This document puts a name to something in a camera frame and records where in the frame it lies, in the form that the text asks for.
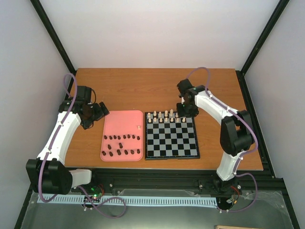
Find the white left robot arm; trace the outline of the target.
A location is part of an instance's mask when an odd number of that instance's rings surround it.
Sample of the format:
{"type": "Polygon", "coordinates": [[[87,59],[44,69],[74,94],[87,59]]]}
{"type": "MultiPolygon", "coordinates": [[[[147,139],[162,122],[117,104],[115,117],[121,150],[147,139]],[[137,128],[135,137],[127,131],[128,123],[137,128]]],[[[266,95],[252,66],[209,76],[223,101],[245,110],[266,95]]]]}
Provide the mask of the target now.
{"type": "Polygon", "coordinates": [[[26,171],[34,192],[66,195],[82,185],[87,191],[98,189],[99,180],[89,169],[69,170],[65,158],[72,137],[79,126],[90,129],[109,114],[103,102],[92,102],[96,93],[87,86],[78,86],[76,95],[64,100],[52,134],[36,159],[29,159],[26,171]]]}

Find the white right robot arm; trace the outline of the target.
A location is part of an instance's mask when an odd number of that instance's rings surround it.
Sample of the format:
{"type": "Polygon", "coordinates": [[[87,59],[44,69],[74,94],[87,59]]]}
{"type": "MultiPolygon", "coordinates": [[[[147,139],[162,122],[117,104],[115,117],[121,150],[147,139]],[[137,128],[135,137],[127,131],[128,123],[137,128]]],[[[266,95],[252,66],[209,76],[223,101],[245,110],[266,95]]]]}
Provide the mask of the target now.
{"type": "Polygon", "coordinates": [[[220,144],[224,151],[216,170],[222,181],[232,179],[243,155],[255,143],[250,114],[230,108],[203,85],[194,87],[188,79],[177,84],[182,101],[176,105],[179,117],[196,117],[206,111],[220,125],[220,144]]]}

